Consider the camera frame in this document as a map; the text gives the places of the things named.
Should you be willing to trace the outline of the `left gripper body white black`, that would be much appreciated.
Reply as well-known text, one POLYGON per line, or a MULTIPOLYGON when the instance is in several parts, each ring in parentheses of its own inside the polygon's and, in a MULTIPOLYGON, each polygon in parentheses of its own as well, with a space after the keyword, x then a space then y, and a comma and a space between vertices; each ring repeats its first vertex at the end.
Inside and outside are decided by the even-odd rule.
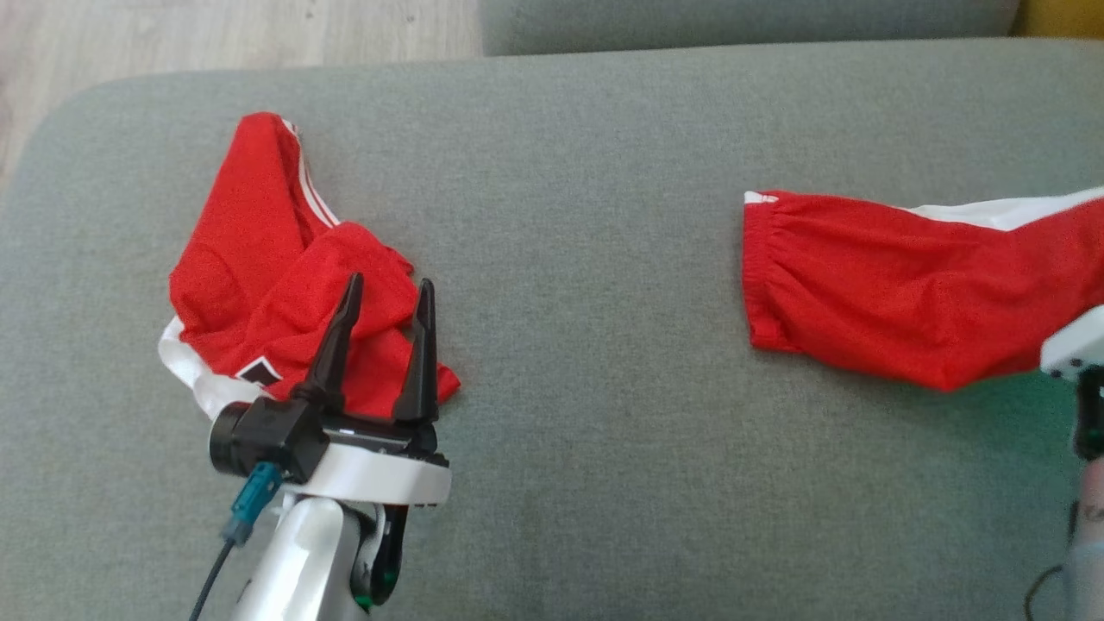
POLYGON ((433 422, 323 415, 329 448, 293 494, 346 503, 439 505, 449 499, 449 460, 438 451, 433 422))

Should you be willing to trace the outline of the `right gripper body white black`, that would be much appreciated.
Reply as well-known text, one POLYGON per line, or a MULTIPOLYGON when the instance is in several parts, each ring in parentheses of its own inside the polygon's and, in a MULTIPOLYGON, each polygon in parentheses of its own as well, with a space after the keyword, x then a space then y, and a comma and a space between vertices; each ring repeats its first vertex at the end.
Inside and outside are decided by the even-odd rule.
POLYGON ((1103 366, 1103 305, 1085 310, 1075 322, 1045 338, 1038 370, 1069 382, 1103 366))

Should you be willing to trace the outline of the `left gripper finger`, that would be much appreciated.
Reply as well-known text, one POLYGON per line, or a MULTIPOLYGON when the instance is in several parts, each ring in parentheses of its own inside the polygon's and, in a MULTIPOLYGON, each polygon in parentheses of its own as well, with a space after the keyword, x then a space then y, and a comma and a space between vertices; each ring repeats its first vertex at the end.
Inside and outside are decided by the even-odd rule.
POLYGON ((343 411, 343 382, 348 364, 348 346, 361 310, 363 276, 352 273, 335 307, 335 315, 315 352, 304 381, 291 390, 293 400, 315 406, 321 411, 343 411))
POLYGON ((403 425, 426 424, 438 419, 438 409, 436 291, 431 278, 422 278, 417 306, 411 316, 406 377, 392 417, 403 425))

